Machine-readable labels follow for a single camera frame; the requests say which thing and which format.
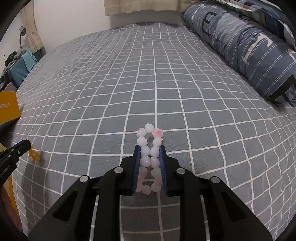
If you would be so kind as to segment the open yellow white jewelry box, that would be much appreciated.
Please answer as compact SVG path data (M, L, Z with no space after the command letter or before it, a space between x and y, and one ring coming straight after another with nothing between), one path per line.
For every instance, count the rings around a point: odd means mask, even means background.
M1 91L1 139L8 131L9 126L20 118L21 112L19 109L16 92L14 91ZM20 221L20 215L16 206L12 174L8 180L4 182L4 189L6 195L4 196L5 204L8 205L9 214L12 214L13 221Z

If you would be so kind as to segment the teal suitcase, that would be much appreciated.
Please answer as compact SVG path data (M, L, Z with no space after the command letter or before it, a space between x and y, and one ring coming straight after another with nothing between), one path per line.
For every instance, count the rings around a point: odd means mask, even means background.
M38 62L30 49L22 49L18 51L17 55L20 57L16 60L13 60L12 65L7 71L7 75L16 89L20 87L30 71Z

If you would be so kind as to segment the grey checked bed sheet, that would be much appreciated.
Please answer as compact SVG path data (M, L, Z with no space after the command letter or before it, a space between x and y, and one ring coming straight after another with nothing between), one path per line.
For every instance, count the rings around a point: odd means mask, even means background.
M67 42L17 90L12 144L30 140L13 173L25 233L82 175L133 154L136 132L164 132L169 156L218 176L277 238L295 215L295 108L267 102L184 27L136 24Z

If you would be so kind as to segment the beige side curtain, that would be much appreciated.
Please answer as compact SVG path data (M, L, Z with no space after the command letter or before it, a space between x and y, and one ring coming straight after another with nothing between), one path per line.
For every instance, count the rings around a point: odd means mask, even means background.
M34 16L34 1L30 1L21 10L22 22L26 28L27 42L33 53L41 50L44 44L37 31L35 16Z

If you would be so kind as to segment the blue desk lamp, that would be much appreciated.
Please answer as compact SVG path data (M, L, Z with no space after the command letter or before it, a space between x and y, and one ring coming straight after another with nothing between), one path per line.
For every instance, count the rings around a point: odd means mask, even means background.
M24 26L21 26L20 28L19 28L19 30L20 30L20 37L19 37L19 46L20 46L20 49L22 49L23 47L22 47L22 37L23 36L25 36L26 35L26 27L24 27Z

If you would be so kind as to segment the blue patterned rolled duvet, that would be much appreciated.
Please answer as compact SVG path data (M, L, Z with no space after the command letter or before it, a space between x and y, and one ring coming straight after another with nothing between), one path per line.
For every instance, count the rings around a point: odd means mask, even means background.
M217 1L193 4L182 19L262 97L295 106L295 48L286 41Z

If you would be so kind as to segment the patterned pillow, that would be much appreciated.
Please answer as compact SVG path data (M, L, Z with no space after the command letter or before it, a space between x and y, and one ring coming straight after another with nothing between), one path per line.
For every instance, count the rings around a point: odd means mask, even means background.
M254 20L295 48L295 26L292 25L280 7L275 4L268 3L267 1L245 0L217 0L217 2L232 11Z

